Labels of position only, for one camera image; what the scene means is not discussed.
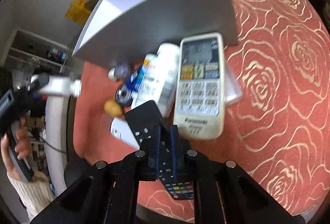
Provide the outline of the white sweater forearm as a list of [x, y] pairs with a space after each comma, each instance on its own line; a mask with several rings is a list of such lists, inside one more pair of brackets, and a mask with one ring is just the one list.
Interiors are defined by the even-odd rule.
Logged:
[[7, 177], [26, 207], [30, 221], [55, 200], [47, 176], [40, 171], [35, 172], [32, 182], [17, 180], [11, 177], [9, 173], [7, 173]]

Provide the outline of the person's left hand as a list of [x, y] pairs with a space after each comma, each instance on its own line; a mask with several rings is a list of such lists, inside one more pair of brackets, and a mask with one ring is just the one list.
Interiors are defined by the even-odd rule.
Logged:
[[7, 175], [16, 181], [30, 183], [34, 172], [28, 163], [31, 143], [25, 130], [25, 122], [23, 117], [9, 126], [8, 133], [1, 138], [1, 154]]

